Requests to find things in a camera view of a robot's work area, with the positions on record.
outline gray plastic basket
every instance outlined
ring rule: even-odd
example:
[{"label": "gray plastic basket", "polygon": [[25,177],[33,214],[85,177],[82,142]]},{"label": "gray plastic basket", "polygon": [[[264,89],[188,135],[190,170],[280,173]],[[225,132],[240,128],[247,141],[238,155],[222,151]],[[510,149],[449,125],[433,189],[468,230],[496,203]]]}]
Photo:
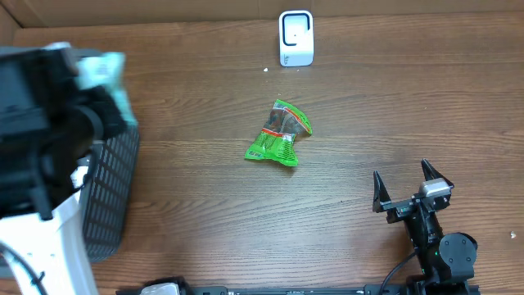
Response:
[{"label": "gray plastic basket", "polygon": [[128,128],[105,143],[93,146],[80,207],[83,233],[91,262],[103,261],[118,249],[124,229],[129,189],[138,155],[138,129]]}]

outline wooden wall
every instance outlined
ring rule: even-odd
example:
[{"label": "wooden wall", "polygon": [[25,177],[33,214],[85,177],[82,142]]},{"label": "wooden wall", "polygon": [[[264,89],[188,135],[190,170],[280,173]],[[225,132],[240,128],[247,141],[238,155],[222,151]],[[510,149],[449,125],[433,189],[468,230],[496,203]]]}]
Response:
[{"label": "wooden wall", "polygon": [[0,5],[0,46],[12,45],[15,31],[20,26],[9,16],[7,11]]},{"label": "wooden wall", "polygon": [[0,0],[24,27],[175,21],[276,19],[282,11],[314,16],[519,11],[521,0]]}]

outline cable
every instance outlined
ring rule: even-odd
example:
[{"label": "cable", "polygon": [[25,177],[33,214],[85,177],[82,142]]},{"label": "cable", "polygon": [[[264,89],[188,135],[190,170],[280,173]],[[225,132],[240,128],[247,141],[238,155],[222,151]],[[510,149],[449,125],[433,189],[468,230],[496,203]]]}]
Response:
[{"label": "cable", "polygon": [[401,263],[399,263],[397,266],[395,266],[395,268],[393,268],[393,270],[390,271],[390,273],[386,276],[386,278],[382,282],[382,285],[380,286],[380,290],[378,291],[378,295],[382,295],[384,293],[384,288],[386,288],[387,282],[390,281],[391,277],[397,271],[399,271],[399,269],[404,267],[406,265],[406,263],[408,263],[408,261],[411,260],[411,258],[415,257],[415,255],[417,255],[416,252],[413,252],[413,253],[409,254],[409,256],[407,256],[405,259],[403,259]]},{"label": "cable", "polygon": [[42,284],[42,277],[38,277],[35,273],[33,268],[29,266],[27,261],[24,260],[18,253],[16,253],[13,249],[11,249],[9,246],[7,246],[5,243],[0,242],[0,253],[7,252],[13,256],[13,258],[18,261],[22,267],[24,267],[25,272],[29,275],[31,278],[31,284],[36,286],[36,289],[41,295],[47,295],[47,292]]}]

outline wood grain surface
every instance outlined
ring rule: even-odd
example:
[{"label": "wood grain surface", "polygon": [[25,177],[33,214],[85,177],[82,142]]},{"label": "wood grain surface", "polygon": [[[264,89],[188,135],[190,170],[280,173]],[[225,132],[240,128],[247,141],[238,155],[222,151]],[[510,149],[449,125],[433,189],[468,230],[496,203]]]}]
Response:
[{"label": "wood grain surface", "polygon": [[[127,54],[140,121],[124,241],[93,265],[101,294],[171,275],[230,288],[379,283],[412,248],[401,223],[372,213],[373,171],[404,199],[423,157],[456,183],[438,216],[479,242],[472,282],[524,293],[524,13],[316,18],[314,64],[301,68],[278,64],[268,20],[16,35],[18,46],[62,40]],[[243,159],[276,99],[313,126],[295,169]],[[395,281],[419,273],[411,261]],[[0,290],[18,293],[9,280]]]}]

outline green snack bag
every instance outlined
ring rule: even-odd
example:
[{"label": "green snack bag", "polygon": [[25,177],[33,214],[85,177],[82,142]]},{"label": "green snack bag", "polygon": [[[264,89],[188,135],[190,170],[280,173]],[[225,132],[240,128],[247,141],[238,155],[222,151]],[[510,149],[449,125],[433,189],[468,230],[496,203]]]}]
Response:
[{"label": "green snack bag", "polygon": [[269,120],[246,152],[246,159],[271,159],[285,166],[297,166],[293,143],[298,134],[311,134],[311,124],[305,114],[287,102],[277,100]]}]

